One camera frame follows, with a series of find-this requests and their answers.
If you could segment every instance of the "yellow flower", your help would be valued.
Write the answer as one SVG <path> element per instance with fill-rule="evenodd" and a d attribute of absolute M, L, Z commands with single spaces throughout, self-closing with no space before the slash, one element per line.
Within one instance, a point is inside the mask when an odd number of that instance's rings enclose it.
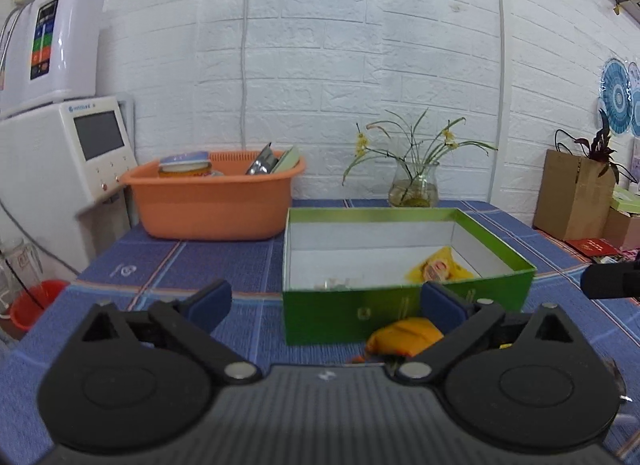
<path fill-rule="evenodd" d="M 449 130 L 449 129 L 445 129 L 444 130 L 444 143 L 445 145 L 452 145 L 454 144 L 454 139 L 455 139 L 455 135 Z"/>
<path fill-rule="evenodd" d="M 364 136 L 363 132 L 359 132 L 356 140 L 356 158 L 360 158 L 365 155 L 367 152 L 367 145 L 369 145 L 369 138 Z"/>

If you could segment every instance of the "white machine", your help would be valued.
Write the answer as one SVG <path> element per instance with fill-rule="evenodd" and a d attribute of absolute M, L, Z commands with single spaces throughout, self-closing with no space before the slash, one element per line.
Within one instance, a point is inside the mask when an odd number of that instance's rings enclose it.
<path fill-rule="evenodd" d="M 135 165 L 113 96 L 0 122 L 0 198 L 38 244 L 78 271 L 129 230 L 120 176 Z M 42 262 L 46 277 L 71 277 Z"/>
<path fill-rule="evenodd" d="M 120 177 L 136 166 L 116 98 L 91 98 L 103 1 L 36 0 L 15 10 L 1 41 L 0 200 L 78 271 L 129 230 Z M 45 278 L 74 278 L 41 259 Z"/>
<path fill-rule="evenodd" d="M 0 118 L 95 95 L 104 0 L 35 0 L 18 12 L 0 84 Z"/>

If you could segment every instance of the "red bucket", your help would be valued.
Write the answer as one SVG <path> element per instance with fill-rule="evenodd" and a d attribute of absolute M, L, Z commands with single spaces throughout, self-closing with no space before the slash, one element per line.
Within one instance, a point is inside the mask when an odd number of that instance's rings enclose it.
<path fill-rule="evenodd" d="M 68 285 L 67 281 L 52 279 L 51 281 L 43 281 L 41 286 L 30 288 L 29 292 L 46 309 Z M 33 327 L 43 312 L 44 310 L 35 304 L 33 299 L 23 291 L 11 305 L 9 315 L 11 316 L 11 322 L 18 329 L 26 332 Z"/>

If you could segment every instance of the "blue gripper pad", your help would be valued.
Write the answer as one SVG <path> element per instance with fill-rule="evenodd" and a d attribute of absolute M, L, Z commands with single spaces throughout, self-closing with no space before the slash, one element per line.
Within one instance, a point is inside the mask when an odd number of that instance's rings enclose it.
<path fill-rule="evenodd" d="M 178 313 L 206 333 L 211 333 L 231 310 L 231 285 L 218 279 L 177 304 Z"/>
<path fill-rule="evenodd" d="M 422 316 L 443 335 L 457 328 L 473 314 L 473 306 L 459 299 L 443 285 L 424 283 L 420 292 Z"/>

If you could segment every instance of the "cardboard box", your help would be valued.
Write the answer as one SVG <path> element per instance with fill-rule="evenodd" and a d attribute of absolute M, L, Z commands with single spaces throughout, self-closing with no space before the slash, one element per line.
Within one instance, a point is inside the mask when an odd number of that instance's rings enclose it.
<path fill-rule="evenodd" d="M 584 156 L 548 150 L 533 226 L 567 239 L 601 238 L 616 179 Z"/>
<path fill-rule="evenodd" d="M 443 246 L 473 279 L 447 283 L 472 301 L 519 311 L 535 267 L 457 209 L 289 209 L 283 302 L 287 343 L 366 340 L 373 331 L 420 315 L 420 286 L 406 274 Z M 326 281 L 347 283 L 319 291 Z"/>
<path fill-rule="evenodd" d="M 602 237 L 621 251 L 640 249 L 640 216 L 609 209 Z"/>

